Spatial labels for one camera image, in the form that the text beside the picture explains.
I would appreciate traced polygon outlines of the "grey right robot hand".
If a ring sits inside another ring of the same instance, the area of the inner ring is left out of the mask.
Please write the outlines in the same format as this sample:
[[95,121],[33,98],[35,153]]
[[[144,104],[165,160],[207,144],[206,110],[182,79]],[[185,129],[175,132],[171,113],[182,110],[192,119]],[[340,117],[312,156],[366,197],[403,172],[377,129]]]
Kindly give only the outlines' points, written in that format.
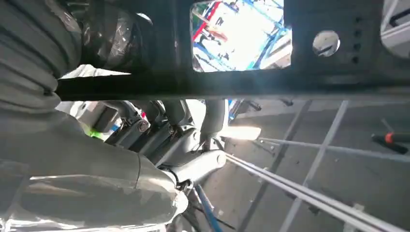
[[190,206],[184,190],[225,164],[223,151],[161,170],[145,156],[84,134],[58,110],[0,110],[3,232],[151,231]]

